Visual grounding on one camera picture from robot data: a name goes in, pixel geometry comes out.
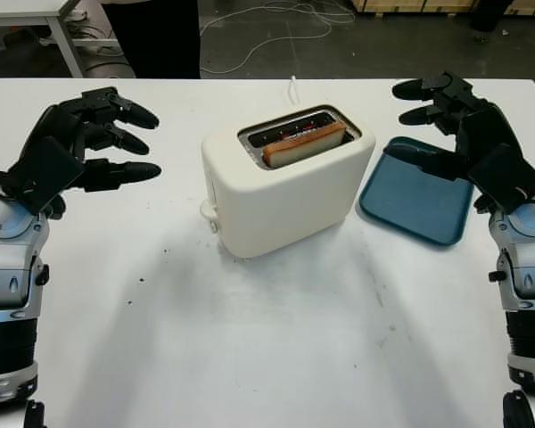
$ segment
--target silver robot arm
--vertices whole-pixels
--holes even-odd
[[[523,388],[505,396],[504,423],[535,427],[535,204],[493,213],[490,233],[499,248],[490,281],[499,284],[512,344],[509,375]]]
[[[396,85],[393,94],[432,104],[402,114],[405,125],[433,123],[456,135],[454,152],[420,152],[390,145],[384,151],[423,172],[474,183],[481,197],[474,207],[489,212],[490,233],[499,248],[499,283],[512,351],[509,377],[521,386],[503,399],[506,428],[535,428],[535,169],[497,105],[472,94],[472,86],[445,72],[437,78]]]
[[[18,161],[8,171],[0,171],[0,421],[4,427],[44,427],[44,405],[28,398],[37,389],[37,319],[49,280],[49,267],[40,252],[49,235],[48,221],[60,219],[65,211],[61,193],[71,187],[86,192],[115,190],[161,172],[151,163],[85,159],[86,149],[111,145],[137,154],[149,152],[141,140],[117,128],[116,119],[141,128],[159,124],[154,115],[121,98],[113,87],[85,92],[81,98],[50,106]]]
[[[0,403],[25,399],[37,387],[33,350],[49,279],[39,254],[48,234],[44,214],[0,200]]]

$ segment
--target concrete floor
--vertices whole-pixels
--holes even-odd
[[[201,26],[227,13],[265,0],[199,0]],[[329,4],[312,3],[320,12],[343,12]],[[350,8],[350,3],[342,3]],[[96,0],[83,0],[86,25],[106,34],[111,27]],[[530,78],[535,80],[535,18],[505,17],[487,36],[470,29],[470,17],[443,15],[356,15],[352,23],[334,24],[318,40],[282,40],[258,50],[239,70],[223,75],[203,72],[203,78],[412,78],[453,70],[467,78]],[[326,26],[312,15],[254,11],[218,22],[202,38],[202,66],[226,70],[243,60],[256,44],[273,37],[322,34]],[[0,78],[62,78],[70,74],[56,46],[42,47],[26,31],[6,39],[0,52]],[[125,62],[80,49],[87,67],[102,62]],[[104,65],[90,77],[134,77],[126,65]]]

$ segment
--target blue tray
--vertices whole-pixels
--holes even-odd
[[[397,136],[389,145],[410,145],[437,152],[432,145]],[[452,245],[464,233],[473,186],[459,178],[448,181],[417,166],[383,154],[359,198],[369,216],[430,243]]]

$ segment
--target white toaster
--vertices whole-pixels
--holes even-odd
[[[332,105],[299,108],[256,124],[236,123],[202,142],[208,199],[201,214],[237,257],[299,241],[350,211],[375,136]],[[340,145],[277,169],[263,160],[266,142],[336,120],[347,126]]]

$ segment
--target white table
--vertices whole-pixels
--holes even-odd
[[[77,3],[79,0],[0,0],[0,27],[49,25],[71,76],[83,78],[81,59],[63,22]]]
[[[452,146],[434,128],[399,125],[416,105],[391,96],[394,82],[299,82],[302,100],[328,98],[374,130],[364,182],[393,136]],[[118,192],[67,192],[67,214],[52,222],[35,396],[48,426],[501,426],[514,385],[487,281],[498,255],[487,216],[472,213],[463,241],[441,250],[353,208],[299,243],[235,259],[199,215],[200,141],[287,104],[282,80],[0,80],[0,169],[48,104],[106,85],[159,115],[158,130],[136,133],[163,173]],[[535,166],[535,84],[474,88],[501,106]],[[133,158],[91,157],[103,156]]]

